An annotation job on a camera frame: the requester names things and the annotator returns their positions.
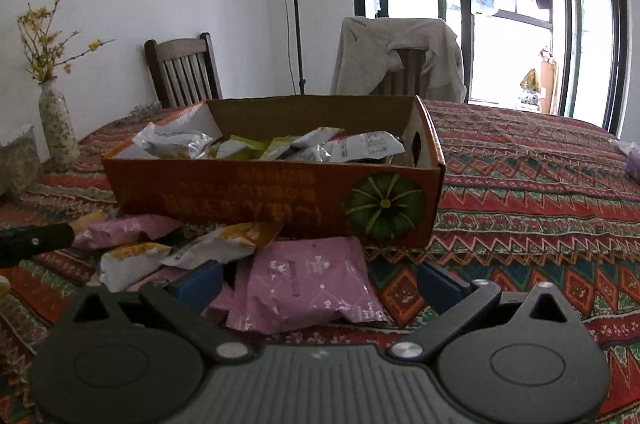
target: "purple bag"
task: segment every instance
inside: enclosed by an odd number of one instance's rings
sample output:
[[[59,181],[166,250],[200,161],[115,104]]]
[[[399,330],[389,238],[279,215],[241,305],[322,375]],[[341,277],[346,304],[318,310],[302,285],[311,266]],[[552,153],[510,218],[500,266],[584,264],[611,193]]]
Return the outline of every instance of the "purple bag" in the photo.
[[[277,334],[340,316],[386,321],[357,238],[274,242],[238,264],[228,327]]]
[[[150,240],[168,235],[182,225],[167,216],[143,214],[114,218],[106,222],[91,224],[76,235],[73,247],[80,249],[102,249],[118,245],[135,244],[144,232]]]
[[[640,148],[631,148],[626,158],[625,171],[633,180],[640,182]]]

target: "tripod stand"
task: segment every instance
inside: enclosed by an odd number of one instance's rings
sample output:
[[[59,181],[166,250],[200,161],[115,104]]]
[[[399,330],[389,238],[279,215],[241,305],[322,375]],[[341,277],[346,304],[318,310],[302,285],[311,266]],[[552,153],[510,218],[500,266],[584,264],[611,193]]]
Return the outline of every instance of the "tripod stand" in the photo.
[[[300,8],[298,0],[293,0],[293,11],[296,18],[296,49],[298,51],[298,86],[300,87],[300,95],[305,95],[305,79],[302,74],[302,43],[300,41]]]

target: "vase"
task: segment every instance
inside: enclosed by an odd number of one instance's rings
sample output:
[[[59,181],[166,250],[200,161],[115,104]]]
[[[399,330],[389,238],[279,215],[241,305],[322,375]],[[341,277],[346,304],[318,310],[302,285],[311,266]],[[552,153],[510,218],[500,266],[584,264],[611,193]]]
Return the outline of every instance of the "vase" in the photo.
[[[56,78],[47,80],[40,86],[42,90],[38,106],[49,155],[57,165],[65,166],[80,156],[65,96],[56,86]]]

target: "cardboard box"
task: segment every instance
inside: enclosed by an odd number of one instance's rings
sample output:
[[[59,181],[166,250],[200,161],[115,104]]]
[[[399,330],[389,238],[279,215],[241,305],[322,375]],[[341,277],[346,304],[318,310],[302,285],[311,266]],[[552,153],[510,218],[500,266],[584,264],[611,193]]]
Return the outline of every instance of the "cardboard box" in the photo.
[[[292,96],[210,100],[161,124],[215,138],[270,141],[319,126],[345,134],[389,131],[405,153],[393,165],[219,160],[160,160],[129,140],[103,156],[119,206],[194,224],[252,220],[286,224],[283,235],[355,235],[365,243],[420,248],[429,244],[445,161],[418,97]]]

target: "table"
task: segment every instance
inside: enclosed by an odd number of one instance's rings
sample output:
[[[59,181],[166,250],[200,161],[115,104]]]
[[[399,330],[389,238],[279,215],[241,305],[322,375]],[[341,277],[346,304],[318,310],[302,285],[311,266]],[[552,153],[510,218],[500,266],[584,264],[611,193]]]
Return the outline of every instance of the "table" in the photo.
[[[428,102],[447,159],[429,248],[367,248],[369,276],[393,324],[323,325],[268,338],[295,343],[371,342],[380,348],[436,317],[418,296],[414,263],[432,259],[459,276],[527,291],[551,281],[581,314],[609,361],[612,390],[600,422],[640,422],[640,186],[609,134],[581,121],[486,106]],[[153,116],[112,122],[82,141],[68,171],[46,174],[13,202],[0,228],[50,224],[114,205],[101,154]],[[26,375],[38,344],[94,272],[69,251],[0,271],[0,418],[42,422]]]

